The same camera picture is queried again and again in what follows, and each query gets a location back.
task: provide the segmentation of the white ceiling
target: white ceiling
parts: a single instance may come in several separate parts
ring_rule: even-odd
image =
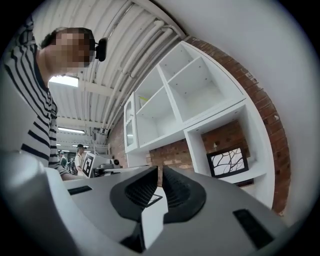
[[[47,0],[34,11],[32,17],[33,33],[38,44],[59,27],[91,29],[96,42],[111,34],[105,61],[94,60],[88,68],[73,74],[79,77],[79,87],[49,83],[58,106],[58,126],[85,131],[85,134],[57,131],[57,143],[61,144],[58,149],[70,151],[75,150],[72,144],[89,145],[89,150],[93,150],[94,143],[96,146],[104,145],[105,137],[94,141],[93,131],[102,127],[104,119],[106,125],[103,128],[113,128],[122,116],[121,106],[133,89],[158,60],[185,37],[163,11],[145,0]],[[164,27],[154,30],[156,20],[164,21]],[[170,30],[168,25],[171,25],[172,33],[162,40],[165,31]],[[157,47],[151,51],[153,44]],[[123,72],[130,59],[133,59],[132,63],[127,72]],[[132,80],[128,80],[137,66],[141,68]],[[117,100],[126,83],[121,99]],[[115,86],[117,92],[112,97]]]

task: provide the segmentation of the glass cabinet door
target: glass cabinet door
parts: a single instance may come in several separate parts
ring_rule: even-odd
[[[135,93],[129,97],[124,105],[124,146],[125,152],[129,152],[138,147],[138,135],[136,127]]]

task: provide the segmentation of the picture frame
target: picture frame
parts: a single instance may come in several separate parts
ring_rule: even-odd
[[[206,154],[211,176],[217,179],[237,175],[249,170],[242,145]]]

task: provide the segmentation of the striped shirt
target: striped shirt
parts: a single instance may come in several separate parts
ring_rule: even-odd
[[[60,175],[68,173],[57,156],[57,113],[49,89],[41,77],[36,61],[37,45],[33,35],[34,22],[29,17],[17,31],[2,56],[4,68],[1,83],[10,83],[36,114],[24,136],[21,150],[32,154],[44,167],[54,168]]]

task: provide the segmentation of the white shelving unit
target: white shelving unit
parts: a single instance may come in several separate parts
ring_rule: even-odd
[[[144,105],[140,97],[147,100]],[[129,167],[145,165],[150,150],[186,138],[194,171],[207,176],[211,171],[201,135],[237,119],[249,147],[249,170],[220,180],[254,179],[243,190],[272,207],[275,170],[264,123],[246,91],[210,56],[180,42],[132,93],[124,113]]]

